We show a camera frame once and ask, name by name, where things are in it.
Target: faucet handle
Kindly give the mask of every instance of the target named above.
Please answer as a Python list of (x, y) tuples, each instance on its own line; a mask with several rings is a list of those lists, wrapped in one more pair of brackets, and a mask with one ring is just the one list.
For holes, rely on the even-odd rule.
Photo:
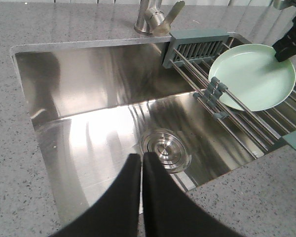
[(171, 29), (171, 23), (174, 21), (184, 6), (184, 1), (176, 2), (166, 17), (164, 17), (163, 12), (157, 8), (147, 9), (145, 12), (145, 19), (152, 29), (152, 34), (154, 36), (164, 36), (168, 34)]
[(173, 5), (170, 12), (164, 19), (163, 23), (167, 23), (170, 25), (174, 21), (174, 19), (178, 16), (178, 14), (180, 13), (180, 11), (183, 9), (184, 6), (185, 6), (184, 1), (176, 2), (176, 4)]

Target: sink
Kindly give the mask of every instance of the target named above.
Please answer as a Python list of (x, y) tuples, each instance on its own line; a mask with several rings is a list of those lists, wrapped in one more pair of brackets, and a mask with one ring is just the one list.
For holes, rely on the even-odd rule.
[[(62, 224), (106, 191), (129, 153), (156, 152), (185, 192), (255, 159), (161, 66), (163, 39), (13, 55)], [(228, 43), (247, 41), (234, 34)]]

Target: faucet base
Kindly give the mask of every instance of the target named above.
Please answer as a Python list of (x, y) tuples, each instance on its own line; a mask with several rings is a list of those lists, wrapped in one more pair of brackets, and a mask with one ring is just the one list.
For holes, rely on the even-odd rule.
[(135, 31), (137, 33), (139, 33), (139, 34), (141, 34), (143, 36), (151, 36), (152, 35), (152, 32), (146, 31), (146, 30), (144, 30), (142, 28), (140, 29), (140, 28), (137, 27), (136, 24), (134, 25), (134, 29), (135, 29)]

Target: gray speckled countertop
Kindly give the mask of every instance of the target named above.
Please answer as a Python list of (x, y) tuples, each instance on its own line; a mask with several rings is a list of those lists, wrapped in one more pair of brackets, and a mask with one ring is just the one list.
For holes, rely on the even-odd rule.
[[(60, 228), (10, 48), (18, 44), (138, 38), (133, 30), (137, 8), (0, 3), (0, 236), (46, 236)], [(253, 42), (272, 44), (295, 12), (293, 8), (279, 15), (271, 7), (187, 6), (173, 29), (219, 27)], [(283, 147), (188, 195), (246, 236), (296, 237), (296, 152)]]

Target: plate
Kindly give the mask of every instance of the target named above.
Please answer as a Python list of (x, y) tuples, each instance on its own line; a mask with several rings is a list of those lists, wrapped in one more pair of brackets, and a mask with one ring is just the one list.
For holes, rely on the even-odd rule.
[[(296, 73), (288, 59), (279, 63), (275, 50), (263, 44), (244, 44), (221, 54), (211, 66), (209, 78), (217, 77), (251, 111), (272, 108), (292, 92)], [(243, 109), (227, 94), (220, 101)]]

